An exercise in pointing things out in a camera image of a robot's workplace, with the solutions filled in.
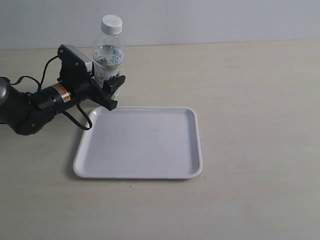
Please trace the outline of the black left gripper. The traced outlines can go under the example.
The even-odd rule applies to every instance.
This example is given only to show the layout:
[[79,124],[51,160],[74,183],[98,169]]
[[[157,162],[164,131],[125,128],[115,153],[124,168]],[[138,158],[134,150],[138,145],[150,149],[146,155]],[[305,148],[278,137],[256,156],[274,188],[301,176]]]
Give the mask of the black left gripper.
[[71,99],[76,104],[91,100],[109,111],[117,107],[118,102],[112,99],[112,95],[124,84],[125,75],[115,75],[108,80],[104,80],[103,87],[100,88],[94,78],[94,67],[92,72],[86,72],[80,66],[72,66],[61,61],[59,82],[71,94]]

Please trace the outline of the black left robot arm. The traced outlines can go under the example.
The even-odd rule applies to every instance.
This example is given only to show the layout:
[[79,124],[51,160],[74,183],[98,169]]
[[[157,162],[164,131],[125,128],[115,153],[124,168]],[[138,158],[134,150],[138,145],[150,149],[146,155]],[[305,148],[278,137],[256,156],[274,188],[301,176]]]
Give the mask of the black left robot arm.
[[92,71],[75,56],[60,56],[61,69],[58,82],[41,88],[38,81],[34,93],[18,91],[14,86],[24,79],[11,83],[6,77],[0,79],[0,122],[8,125],[16,134],[29,136],[37,133],[58,114],[63,114],[84,131],[93,123],[81,108],[81,102],[91,100],[109,111],[118,105],[112,95],[121,87],[126,77],[116,76],[99,87]]

